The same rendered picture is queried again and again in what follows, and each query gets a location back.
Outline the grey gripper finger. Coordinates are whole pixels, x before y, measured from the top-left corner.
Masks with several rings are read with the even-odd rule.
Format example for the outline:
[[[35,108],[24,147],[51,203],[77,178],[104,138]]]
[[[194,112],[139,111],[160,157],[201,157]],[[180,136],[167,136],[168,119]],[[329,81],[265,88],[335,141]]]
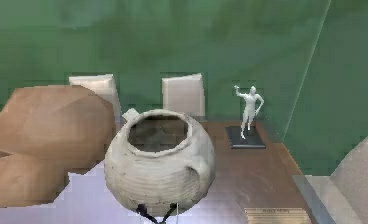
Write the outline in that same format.
[[[160,224],[166,224],[167,219],[173,214],[175,213],[176,216],[178,215],[178,203],[171,203],[170,204],[170,209],[167,211],[167,213],[164,215],[162,221],[160,222]]]
[[[137,206],[136,212],[139,215],[141,215],[142,217],[144,217],[144,218],[148,219],[149,221],[151,221],[153,224],[159,224],[157,219],[148,213],[147,207],[144,204],[139,204]]]

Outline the white clay two-handled vase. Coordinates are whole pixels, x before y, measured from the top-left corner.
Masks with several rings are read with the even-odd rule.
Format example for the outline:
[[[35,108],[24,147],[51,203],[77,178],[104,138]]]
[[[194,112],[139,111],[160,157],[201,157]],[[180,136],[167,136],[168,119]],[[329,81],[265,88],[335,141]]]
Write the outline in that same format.
[[[144,206],[163,216],[171,205],[183,213],[206,197],[216,156],[203,126],[185,113],[153,109],[123,114],[125,124],[104,159],[106,186],[126,209]]]

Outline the tan striped book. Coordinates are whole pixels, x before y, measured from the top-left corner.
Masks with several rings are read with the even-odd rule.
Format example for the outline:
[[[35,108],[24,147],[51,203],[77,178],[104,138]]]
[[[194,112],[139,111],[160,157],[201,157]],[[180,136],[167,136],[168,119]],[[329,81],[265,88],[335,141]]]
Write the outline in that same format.
[[[245,208],[248,224],[312,224],[303,208]]]

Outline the white chair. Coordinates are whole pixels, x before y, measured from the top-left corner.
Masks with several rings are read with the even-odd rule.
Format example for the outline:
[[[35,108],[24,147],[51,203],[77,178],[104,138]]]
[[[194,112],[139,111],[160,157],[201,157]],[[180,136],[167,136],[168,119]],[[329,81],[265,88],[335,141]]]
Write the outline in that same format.
[[[114,117],[119,120],[121,117],[121,105],[114,76],[112,74],[93,76],[70,76],[71,85],[81,85],[94,91],[113,105]]]
[[[163,108],[191,116],[205,115],[205,94],[201,73],[162,79]]]

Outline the brown lumpy sculpture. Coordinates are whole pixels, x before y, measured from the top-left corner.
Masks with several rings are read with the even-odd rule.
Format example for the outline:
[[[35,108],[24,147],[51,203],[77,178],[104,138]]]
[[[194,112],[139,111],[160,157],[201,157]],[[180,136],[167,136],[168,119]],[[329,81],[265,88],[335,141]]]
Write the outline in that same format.
[[[0,112],[0,208],[53,202],[101,162],[115,134],[112,104],[81,86],[14,90]]]

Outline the white figure statue, black base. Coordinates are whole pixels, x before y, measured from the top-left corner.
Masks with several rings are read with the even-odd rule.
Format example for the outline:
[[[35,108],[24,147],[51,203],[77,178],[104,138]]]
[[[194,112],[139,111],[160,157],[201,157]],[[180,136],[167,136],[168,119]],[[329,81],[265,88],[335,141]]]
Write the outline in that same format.
[[[265,149],[255,124],[254,119],[259,114],[264,99],[256,92],[256,87],[251,86],[248,93],[242,93],[238,85],[234,86],[235,94],[245,101],[240,127],[228,126],[225,128],[232,149]]]

